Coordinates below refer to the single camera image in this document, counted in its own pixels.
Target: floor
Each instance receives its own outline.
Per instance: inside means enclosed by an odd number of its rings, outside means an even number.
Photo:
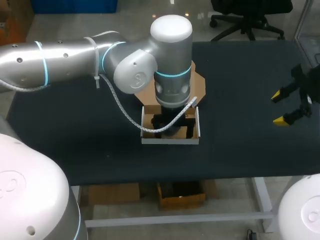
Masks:
[[[304,0],[293,0],[294,9],[289,14],[268,16],[269,23],[284,29],[286,39],[292,39]],[[108,30],[122,33],[128,40],[134,41],[149,34],[154,17],[166,14],[188,15],[193,27],[194,41],[209,41],[218,33],[228,28],[230,24],[219,22],[217,28],[210,28],[210,16],[213,11],[209,0],[119,0],[115,14],[64,14],[36,15],[30,29],[29,41],[50,41],[74,39],[93,36]],[[277,35],[261,30],[254,31],[256,38],[275,39]],[[247,37],[239,32],[231,34],[223,40],[245,40]],[[14,97],[14,92],[0,94],[0,114],[6,116]],[[266,185],[272,202],[281,194],[290,177],[267,177]],[[217,180],[220,199],[211,199],[199,209],[184,212],[160,212],[157,200],[143,198],[138,203],[122,205],[97,205],[81,207],[85,218],[126,218],[159,216],[163,214],[193,214],[193,213],[235,213],[257,211],[251,181],[249,179]],[[260,240],[281,240],[278,233],[263,233],[260,221],[179,223],[148,226],[96,228],[89,231],[90,240],[245,240],[247,229],[258,232]]]

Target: screw hole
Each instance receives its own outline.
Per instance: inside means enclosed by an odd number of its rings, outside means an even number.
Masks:
[[[28,226],[26,228],[26,232],[30,235],[30,236],[34,236],[36,234],[36,230],[33,226]]]

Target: brown cardboard box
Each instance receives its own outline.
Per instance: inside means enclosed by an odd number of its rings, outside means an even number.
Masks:
[[[206,95],[205,79],[196,73],[196,65],[192,62],[191,78],[190,78],[190,100],[197,97],[196,104]],[[143,90],[135,94],[135,96],[143,103],[141,125],[148,129],[153,129],[151,119],[154,114],[161,113],[161,106],[156,100],[155,80],[153,79],[149,85]],[[193,138],[186,139],[187,127],[182,127],[174,136],[162,136],[155,138],[153,133],[141,131],[142,144],[199,144],[200,138],[200,121],[198,107],[189,108],[186,112],[187,118],[195,118],[195,127]]]
[[[138,183],[106,184],[89,186],[89,205],[108,205],[140,200]]]
[[[214,179],[208,179],[201,181],[202,189],[207,199],[219,199],[219,192],[216,181]]]
[[[177,184],[175,187],[176,189],[170,191],[171,193],[169,193],[169,195],[168,193],[165,193],[167,191],[163,183],[157,183],[159,206],[161,210],[194,209],[202,206],[206,200],[206,194],[199,182],[165,183],[165,185],[168,184]],[[177,193],[179,188],[191,188],[191,194]]]
[[[0,45],[25,42],[33,19],[30,0],[0,0]]]

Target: dark table surface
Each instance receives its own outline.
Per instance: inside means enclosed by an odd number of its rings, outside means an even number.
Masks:
[[[299,107],[297,93],[270,98],[291,81],[302,58],[288,41],[196,42],[196,71],[205,77],[199,145],[142,145],[108,86],[92,78],[17,93],[8,121],[31,148],[52,158],[71,185],[291,176],[320,173],[319,108],[291,127],[273,119]],[[142,104],[117,91],[140,122]]]

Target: blue led ring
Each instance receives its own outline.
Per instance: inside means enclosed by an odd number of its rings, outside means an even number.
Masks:
[[[103,69],[103,71],[104,71],[105,74],[106,74],[106,71],[105,71],[105,67],[104,67],[104,61],[105,61],[105,57],[106,57],[107,53],[108,53],[111,49],[113,49],[115,46],[117,46],[118,44],[124,44],[124,43],[126,43],[126,42],[125,42],[125,41],[117,41],[117,42],[115,42],[114,44],[112,44],[112,45],[105,51],[105,53],[104,53],[104,55],[103,55],[103,57],[102,57],[102,61],[101,61],[102,69]]]
[[[184,71],[182,73],[179,73],[179,74],[175,74],[175,75],[164,74],[164,73],[161,73],[161,72],[158,72],[158,71],[156,71],[156,73],[159,74],[160,76],[163,76],[163,77],[166,77],[166,78],[176,78],[176,77],[180,77],[182,75],[187,74],[190,71],[190,69],[191,69],[191,66],[186,71]]]
[[[38,45],[40,52],[43,53],[42,44],[38,41],[34,41],[34,42]],[[48,75],[46,58],[43,54],[42,54],[42,61],[43,61],[44,76],[45,76],[44,85],[47,86],[49,82],[49,75]]]

